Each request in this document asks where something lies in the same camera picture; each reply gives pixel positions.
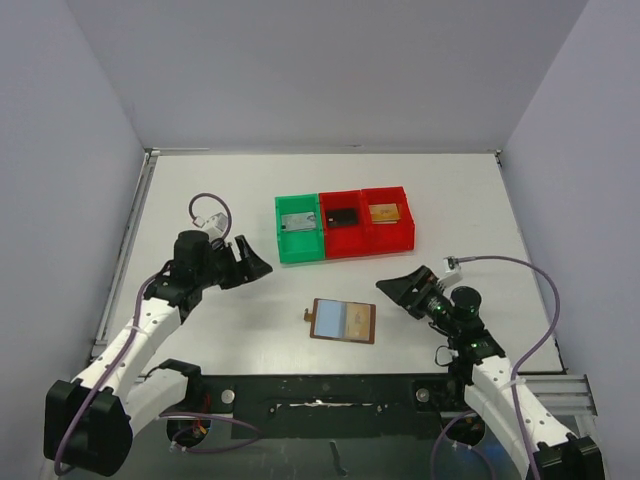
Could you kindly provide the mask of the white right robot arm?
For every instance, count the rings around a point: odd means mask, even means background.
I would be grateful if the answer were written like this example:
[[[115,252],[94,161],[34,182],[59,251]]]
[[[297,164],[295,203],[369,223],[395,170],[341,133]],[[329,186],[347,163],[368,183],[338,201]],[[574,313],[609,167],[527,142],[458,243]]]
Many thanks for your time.
[[[445,384],[448,402],[470,408],[489,427],[524,479],[603,479],[602,453],[543,405],[480,316],[482,296],[460,285],[460,260],[449,257],[444,278],[426,266],[377,288],[443,335],[454,357]]]

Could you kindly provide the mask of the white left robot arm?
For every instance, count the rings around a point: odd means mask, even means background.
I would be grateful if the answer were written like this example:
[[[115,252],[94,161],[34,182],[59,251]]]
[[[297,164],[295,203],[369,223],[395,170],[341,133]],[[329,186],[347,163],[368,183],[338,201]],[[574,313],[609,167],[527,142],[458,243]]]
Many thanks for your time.
[[[228,243],[203,231],[181,232],[172,258],[143,282],[132,318],[113,341],[72,380],[58,380],[47,392],[43,453],[55,475],[79,468],[112,476],[151,421],[165,415],[207,418],[200,367],[169,359],[149,374],[142,370],[206,289],[233,289],[272,271],[242,235]]]

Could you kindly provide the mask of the brown leather card holder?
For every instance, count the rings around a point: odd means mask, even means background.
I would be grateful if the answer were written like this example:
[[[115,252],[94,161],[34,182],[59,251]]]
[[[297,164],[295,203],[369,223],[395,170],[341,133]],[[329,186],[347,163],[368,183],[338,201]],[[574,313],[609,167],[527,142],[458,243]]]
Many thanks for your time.
[[[304,321],[309,324],[309,336],[314,339],[329,341],[341,341],[357,344],[372,345],[375,343],[377,308],[371,307],[370,337],[368,341],[349,340],[344,337],[345,309],[348,303],[361,303],[315,298],[311,309],[306,309],[303,314]]]

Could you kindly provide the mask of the gold card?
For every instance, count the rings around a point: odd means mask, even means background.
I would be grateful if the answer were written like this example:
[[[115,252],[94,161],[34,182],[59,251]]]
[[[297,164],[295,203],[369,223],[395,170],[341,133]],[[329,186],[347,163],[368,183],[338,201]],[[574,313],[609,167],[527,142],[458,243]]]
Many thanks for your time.
[[[401,219],[396,203],[370,204],[369,213],[374,225],[395,224]]]
[[[368,304],[348,303],[345,309],[344,337],[368,341],[370,337],[371,307]]]

